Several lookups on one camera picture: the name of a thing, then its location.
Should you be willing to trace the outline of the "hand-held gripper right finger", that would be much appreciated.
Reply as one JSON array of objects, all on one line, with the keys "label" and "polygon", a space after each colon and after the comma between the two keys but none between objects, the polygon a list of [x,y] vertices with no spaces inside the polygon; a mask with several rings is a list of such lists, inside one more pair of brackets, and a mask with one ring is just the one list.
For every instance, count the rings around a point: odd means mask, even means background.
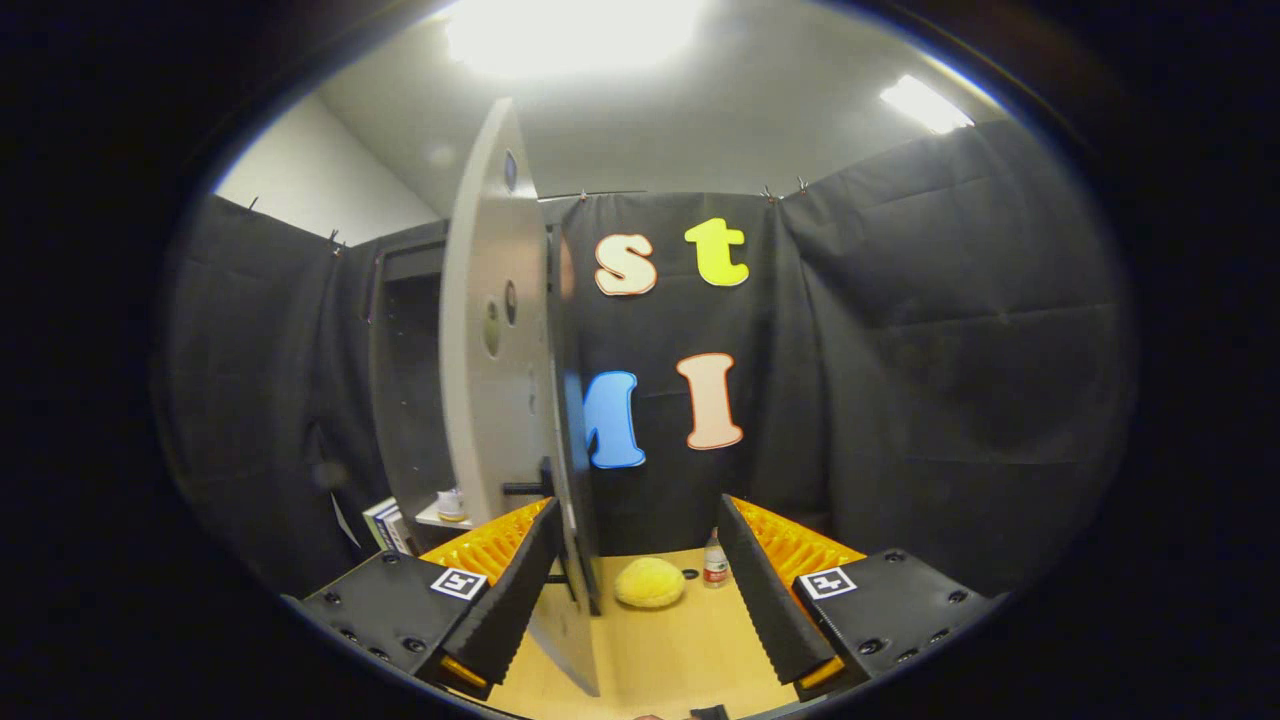
[{"label": "hand-held gripper right finger", "polygon": [[771,666],[801,701],[916,665],[1007,601],[906,550],[863,553],[730,495],[716,529]]}]

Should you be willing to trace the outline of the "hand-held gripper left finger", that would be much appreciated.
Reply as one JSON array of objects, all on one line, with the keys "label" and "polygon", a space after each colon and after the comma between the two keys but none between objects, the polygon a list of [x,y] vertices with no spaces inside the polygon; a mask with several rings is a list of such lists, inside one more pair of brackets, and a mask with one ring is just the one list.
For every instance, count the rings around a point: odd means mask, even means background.
[{"label": "hand-held gripper left finger", "polygon": [[399,674],[486,700],[506,682],[563,546],[557,498],[422,555],[374,555],[292,609]]}]

